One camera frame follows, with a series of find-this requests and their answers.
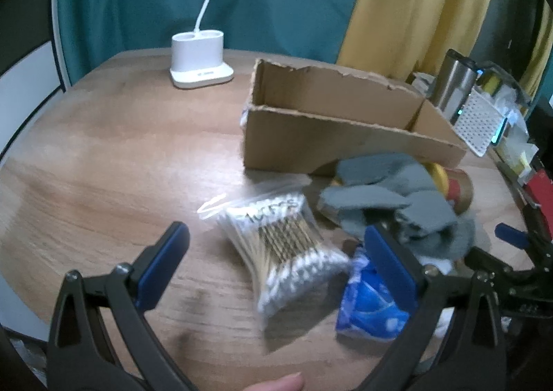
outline white charging dock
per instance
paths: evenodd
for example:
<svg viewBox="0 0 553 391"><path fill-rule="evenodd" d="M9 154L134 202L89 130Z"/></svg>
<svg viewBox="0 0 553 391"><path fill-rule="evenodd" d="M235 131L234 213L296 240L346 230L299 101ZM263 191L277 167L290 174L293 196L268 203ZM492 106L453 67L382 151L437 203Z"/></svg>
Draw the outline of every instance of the white charging dock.
<svg viewBox="0 0 553 391"><path fill-rule="evenodd" d="M175 87L197 88L230 81L234 70L223 62L223 33L175 34L171 40L171 79Z"/></svg>

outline cardboard box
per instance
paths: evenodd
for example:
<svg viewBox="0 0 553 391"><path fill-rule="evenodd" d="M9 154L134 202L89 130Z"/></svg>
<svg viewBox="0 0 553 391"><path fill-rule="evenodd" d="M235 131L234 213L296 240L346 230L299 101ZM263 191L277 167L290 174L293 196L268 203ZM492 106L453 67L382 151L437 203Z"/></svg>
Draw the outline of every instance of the cardboard box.
<svg viewBox="0 0 553 391"><path fill-rule="evenodd" d="M431 103L407 84L359 73L258 60L244 166L327 176L340 159L381 152L458 165L466 145Z"/></svg>

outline screw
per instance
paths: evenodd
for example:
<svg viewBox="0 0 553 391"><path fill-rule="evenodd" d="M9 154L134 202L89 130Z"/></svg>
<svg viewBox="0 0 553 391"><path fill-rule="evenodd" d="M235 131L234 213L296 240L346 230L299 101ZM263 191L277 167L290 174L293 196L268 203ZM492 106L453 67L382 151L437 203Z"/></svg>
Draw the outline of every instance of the screw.
<svg viewBox="0 0 553 391"><path fill-rule="evenodd" d="M489 275L485 271L477 271L476 272L476 278L478 280L481 280L482 282L487 282L488 279L489 279Z"/></svg>
<svg viewBox="0 0 553 391"><path fill-rule="evenodd" d="M426 265L424 267L424 274L428 277L437 277L440 274L440 270L434 265Z"/></svg>
<svg viewBox="0 0 553 391"><path fill-rule="evenodd" d="M76 269L72 269L71 271L69 271L67 274L65 274L65 278L69 281L69 282L74 282L78 279L78 276L79 276L79 273Z"/></svg>
<svg viewBox="0 0 553 391"><path fill-rule="evenodd" d="M128 263L120 263L115 267L115 272L121 275L128 274L130 270L131 265L129 265Z"/></svg>

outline blue plastic package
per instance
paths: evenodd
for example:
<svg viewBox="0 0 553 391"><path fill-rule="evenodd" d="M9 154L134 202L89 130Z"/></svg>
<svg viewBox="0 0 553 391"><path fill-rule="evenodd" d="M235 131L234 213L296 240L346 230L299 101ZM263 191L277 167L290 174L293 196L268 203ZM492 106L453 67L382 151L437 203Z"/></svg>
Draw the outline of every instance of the blue plastic package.
<svg viewBox="0 0 553 391"><path fill-rule="evenodd" d="M399 335L408 319L409 314L397 307L363 245L358 245L336 331L355 338L389 341Z"/></svg>

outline table surface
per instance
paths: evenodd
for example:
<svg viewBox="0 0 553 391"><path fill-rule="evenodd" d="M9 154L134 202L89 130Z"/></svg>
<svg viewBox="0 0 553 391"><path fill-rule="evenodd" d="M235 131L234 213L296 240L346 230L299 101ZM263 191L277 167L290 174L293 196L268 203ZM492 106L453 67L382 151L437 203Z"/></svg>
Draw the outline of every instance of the table surface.
<svg viewBox="0 0 553 391"><path fill-rule="evenodd" d="M31 127L0 170L0 271L49 321L65 272L107 273L118 261L133 260L171 221L184 221L189 252L147 319L193 382L232 391L303 371L310 390L352 389L388 345L336 338L344 281L290 305L263 334L240 256L196 214L205 201L252 181L243 172L238 122L258 57L319 64L229 50L230 83L186 91L172 86L169 52L161 49L121 53L86 75ZM467 154L461 167L475 185L472 209L492 253L527 267L524 253L493 235L499 222L524 228L493 162ZM344 241L339 230L330 237ZM132 369L111 314L104 315Z"/></svg>

